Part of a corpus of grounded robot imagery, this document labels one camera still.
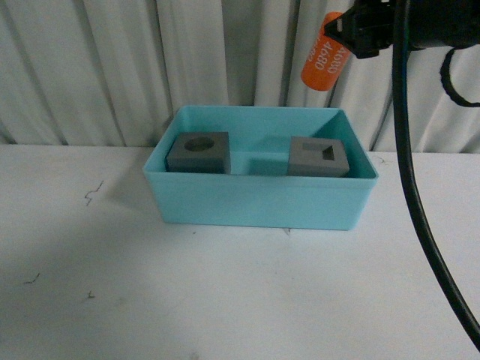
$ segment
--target gray block with round hole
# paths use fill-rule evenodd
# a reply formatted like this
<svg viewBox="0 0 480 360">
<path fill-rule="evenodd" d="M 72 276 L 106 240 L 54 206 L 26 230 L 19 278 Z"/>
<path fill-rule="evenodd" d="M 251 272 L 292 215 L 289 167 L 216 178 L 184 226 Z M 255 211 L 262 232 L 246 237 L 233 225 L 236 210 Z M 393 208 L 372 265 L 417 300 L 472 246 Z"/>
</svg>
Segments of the gray block with round hole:
<svg viewBox="0 0 480 360">
<path fill-rule="evenodd" d="M 228 133 L 180 133 L 166 156 L 172 173 L 230 173 Z"/>
<path fill-rule="evenodd" d="M 339 139 L 292 136 L 288 176 L 343 177 L 349 171 L 345 147 Z"/>
</svg>

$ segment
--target curtain fold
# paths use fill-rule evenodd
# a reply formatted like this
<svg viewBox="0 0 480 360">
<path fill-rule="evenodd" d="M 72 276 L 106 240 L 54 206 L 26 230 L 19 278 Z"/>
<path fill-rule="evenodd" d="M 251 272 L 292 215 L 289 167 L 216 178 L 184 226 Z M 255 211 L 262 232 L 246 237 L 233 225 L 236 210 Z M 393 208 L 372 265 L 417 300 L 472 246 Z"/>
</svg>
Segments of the curtain fold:
<svg viewBox="0 0 480 360">
<path fill-rule="evenodd" d="M 152 146 L 187 104 L 340 107 L 366 149 L 394 151 L 392 49 L 352 56 L 331 91 L 300 79 L 329 11 L 353 0 L 0 0 L 0 143 Z M 448 48 L 409 60 L 417 152 L 480 152 L 480 110 L 450 101 Z M 480 99 L 480 46 L 451 77 Z"/>
<path fill-rule="evenodd" d="M 85 0 L 125 145 L 155 145 L 172 113 L 155 4 Z"/>
</svg>

